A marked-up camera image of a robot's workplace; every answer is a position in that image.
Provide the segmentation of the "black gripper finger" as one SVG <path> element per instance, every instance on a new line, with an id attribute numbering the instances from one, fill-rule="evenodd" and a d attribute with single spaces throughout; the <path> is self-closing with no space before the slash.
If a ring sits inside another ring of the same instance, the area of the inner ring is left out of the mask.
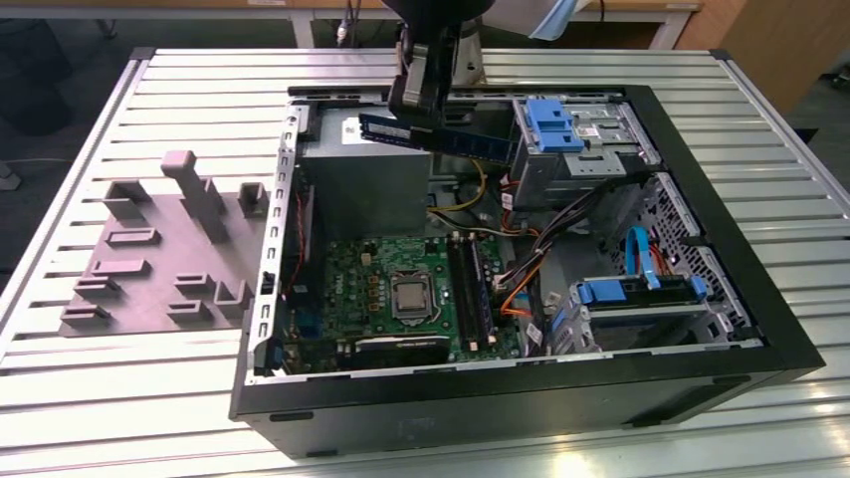
<path id="1" fill-rule="evenodd" d="M 431 44 L 427 46 L 426 94 L 428 112 L 426 117 L 410 118 L 411 141 L 419 149 L 431 149 L 434 133 L 443 128 L 443 110 L 446 98 L 451 89 L 455 58 L 455 47 L 452 42 Z"/>
<path id="2" fill-rule="evenodd" d="M 427 45 L 398 43 L 399 71 L 388 96 L 390 111 L 396 118 L 427 116 L 427 54 Z"/>

